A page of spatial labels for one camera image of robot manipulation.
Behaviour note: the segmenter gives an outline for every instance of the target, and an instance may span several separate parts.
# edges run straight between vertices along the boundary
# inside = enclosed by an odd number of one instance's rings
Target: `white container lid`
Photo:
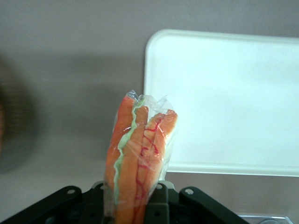
[[[299,39],[159,31],[144,94],[179,115],[168,171],[299,176]]]

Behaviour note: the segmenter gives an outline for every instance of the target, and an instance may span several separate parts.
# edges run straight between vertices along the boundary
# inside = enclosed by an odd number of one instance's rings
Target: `carrot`
[[[113,168],[113,165],[120,156],[118,144],[122,136],[130,130],[133,119],[132,108],[134,103],[135,100],[133,98],[125,96],[117,112],[117,121],[110,140],[105,169],[105,180],[111,190],[114,189],[115,169]]]
[[[148,108],[141,106],[136,110],[136,128],[122,149],[123,158],[118,179],[119,196],[115,224],[132,224],[136,195],[136,174],[141,141],[148,119]]]
[[[138,189],[135,197],[134,224],[143,223],[149,193],[159,179],[167,140],[174,129],[177,117],[172,110],[168,110],[166,114],[156,114],[144,130],[143,152],[136,176]]]

